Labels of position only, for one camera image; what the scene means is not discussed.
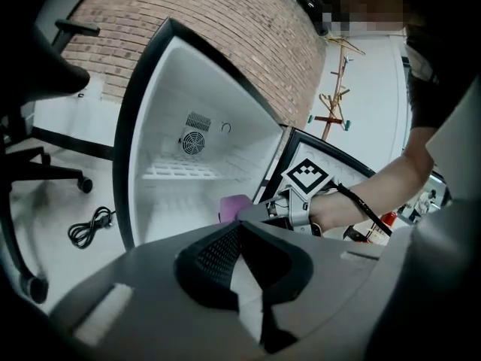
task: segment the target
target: refrigerator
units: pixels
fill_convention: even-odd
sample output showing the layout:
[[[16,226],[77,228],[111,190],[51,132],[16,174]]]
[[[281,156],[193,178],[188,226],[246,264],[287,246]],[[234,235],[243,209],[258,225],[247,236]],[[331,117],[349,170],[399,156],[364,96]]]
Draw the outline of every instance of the refrigerator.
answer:
[[[222,197],[269,199],[285,188],[282,173],[306,158],[347,187],[374,174],[283,125],[215,47],[167,19],[132,73],[116,128],[113,192],[123,244],[129,250],[219,223]],[[342,239],[344,230],[328,233]]]

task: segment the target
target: black strap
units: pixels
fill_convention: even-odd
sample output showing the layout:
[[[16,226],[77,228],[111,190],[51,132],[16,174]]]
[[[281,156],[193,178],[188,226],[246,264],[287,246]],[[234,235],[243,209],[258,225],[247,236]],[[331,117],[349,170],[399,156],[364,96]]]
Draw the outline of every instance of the black strap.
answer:
[[[334,182],[331,182],[332,186],[337,189],[337,191],[349,199],[353,200],[356,205],[366,213],[368,217],[370,217],[375,224],[377,224],[381,230],[383,230],[389,237],[392,234],[391,229],[385,225],[378,217],[377,215],[369,208],[369,206],[364,202],[361,198],[359,198],[355,193],[353,193],[351,190],[348,188],[344,187],[343,184],[335,184]]]

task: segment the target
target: black cable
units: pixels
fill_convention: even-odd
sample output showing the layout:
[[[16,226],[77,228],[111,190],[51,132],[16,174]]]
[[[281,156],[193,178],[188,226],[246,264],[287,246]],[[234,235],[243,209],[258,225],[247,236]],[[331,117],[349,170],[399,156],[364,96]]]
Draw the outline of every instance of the black cable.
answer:
[[[115,211],[101,206],[93,214],[90,222],[75,223],[68,228],[68,237],[71,243],[79,249],[87,249],[95,238],[98,229],[109,227]]]
[[[382,222],[382,220],[380,220],[377,215],[371,210],[371,208],[366,204],[366,202],[364,202],[361,198],[359,198],[355,193],[353,193],[351,190],[349,190],[348,188],[344,187],[343,184],[339,183],[339,184],[335,184],[333,181],[331,181],[332,183],[332,187],[334,187],[335,189],[337,189],[337,191],[343,195],[345,195],[346,197],[348,197],[349,199],[353,200],[354,203],[356,203],[356,205],[366,213],[366,215],[368,217],[370,217],[375,224],[377,224],[381,230],[383,230],[389,237],[391,236],[392,234],[392,230],[385,225],[385,223]]]

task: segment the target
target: power cord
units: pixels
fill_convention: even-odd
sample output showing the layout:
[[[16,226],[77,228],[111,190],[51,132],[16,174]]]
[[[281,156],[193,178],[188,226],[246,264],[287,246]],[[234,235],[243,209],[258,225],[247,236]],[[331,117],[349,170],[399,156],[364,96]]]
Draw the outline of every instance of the power cord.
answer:
[[[112,226],[115,211],[101,206],[93,214],[90,222],[75,223],[68,228],[68,238],[78,249],[87,249],[95,238],[97,230]]]

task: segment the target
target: fire extinguisher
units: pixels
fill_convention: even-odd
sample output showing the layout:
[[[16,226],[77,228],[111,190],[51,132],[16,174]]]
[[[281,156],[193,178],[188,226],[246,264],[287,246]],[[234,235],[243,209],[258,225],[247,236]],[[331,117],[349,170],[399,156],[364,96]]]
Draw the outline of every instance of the fire extinguisher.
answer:
[[[381,222],[391,228],[397,217],[398,215],[394,211],[391,211],[381,217]],[[388,235],[375,223],[373,223],[369,233],[366,235],[366,239],[372,244],[384,244],[388,238]]]

